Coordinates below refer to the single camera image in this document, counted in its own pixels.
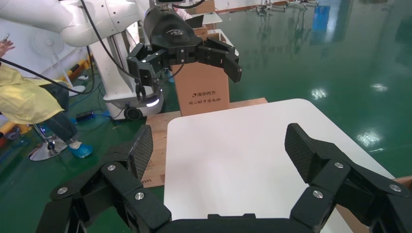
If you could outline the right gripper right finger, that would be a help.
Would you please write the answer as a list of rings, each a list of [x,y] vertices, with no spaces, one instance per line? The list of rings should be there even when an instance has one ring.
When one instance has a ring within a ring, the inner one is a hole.
[[[297,123],[287,126],[285,151],[308,185],[290,219],[318,233],[337,205],[371,233],[409,233],[412,194],[404,185],[353,162],[335,144],[311,138]]]

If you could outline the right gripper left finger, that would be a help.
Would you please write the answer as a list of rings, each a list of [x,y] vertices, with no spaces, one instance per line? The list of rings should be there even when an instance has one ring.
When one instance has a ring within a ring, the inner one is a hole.
[[[153,147],[152,129],[143,125],[132,140],[108,150],[97,165],[58,185],[36,231],[84,233],[112,207],[132,232],[159,231],[172,215],[142,182]]]

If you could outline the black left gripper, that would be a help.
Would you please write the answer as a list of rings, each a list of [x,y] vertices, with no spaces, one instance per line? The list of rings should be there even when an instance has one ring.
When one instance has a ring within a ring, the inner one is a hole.
[[[158,74],[168,65],[199,62],[223,69],[234,83],[241,81],[235,48],[212,37],[203,41],[173,9],[149,9],[143,27],[151,47],[138,43],[126,59],[138,100],[160,95]]]

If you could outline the bystander bare hand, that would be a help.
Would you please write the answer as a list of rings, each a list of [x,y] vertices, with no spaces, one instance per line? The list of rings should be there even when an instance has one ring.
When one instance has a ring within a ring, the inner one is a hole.
[[[0,58],[2,58],[8,51],[13,50],[14,43],[10,40],[2,40],[0,42]]]

